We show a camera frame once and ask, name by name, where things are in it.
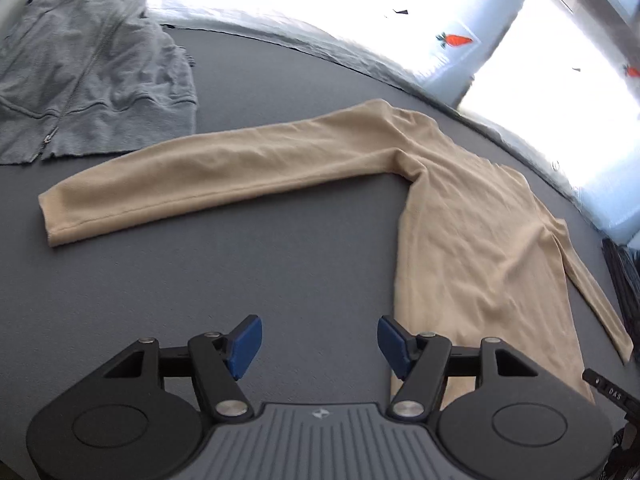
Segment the beige long sleeve shirt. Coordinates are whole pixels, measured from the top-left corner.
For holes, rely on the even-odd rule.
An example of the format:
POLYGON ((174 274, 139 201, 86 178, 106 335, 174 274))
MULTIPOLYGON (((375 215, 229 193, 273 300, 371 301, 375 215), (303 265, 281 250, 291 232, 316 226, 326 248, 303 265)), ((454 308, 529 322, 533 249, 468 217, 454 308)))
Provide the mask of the beige long sleeve shirt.
POLYGON ((620 359, 630 360, 634 344, 623 322, 566 223, 525 177, 455 144, 433 118, 383 100, 155 144, 74 174, 43 192, 39 206, 49 244, 60 246, 372 174, 410 184, 394 289, 403 326, 458 346, 499 337, 588 396, 568 298, 576 288, 620 359))

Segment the black ribbed object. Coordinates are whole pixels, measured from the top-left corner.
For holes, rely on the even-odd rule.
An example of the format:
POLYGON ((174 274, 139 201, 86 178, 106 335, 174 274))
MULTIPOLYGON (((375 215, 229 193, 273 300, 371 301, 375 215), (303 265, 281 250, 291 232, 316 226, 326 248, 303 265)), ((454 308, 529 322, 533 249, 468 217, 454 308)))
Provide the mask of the black ribbed object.
POLYGON ((639 252, 602 240, 602 252, 622 311, 623 323, 632 339, 639 338, 639 252))

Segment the grey zip hoodie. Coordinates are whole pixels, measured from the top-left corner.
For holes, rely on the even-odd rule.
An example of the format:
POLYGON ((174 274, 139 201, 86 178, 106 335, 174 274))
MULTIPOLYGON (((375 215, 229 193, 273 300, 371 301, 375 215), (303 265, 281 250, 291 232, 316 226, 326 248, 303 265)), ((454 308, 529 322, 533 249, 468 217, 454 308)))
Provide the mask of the grey zip hoodie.
POLYGON ((2 40, 2 164, 137 151, 190 136, 197 109, 145 0, 28 0, 2 40))

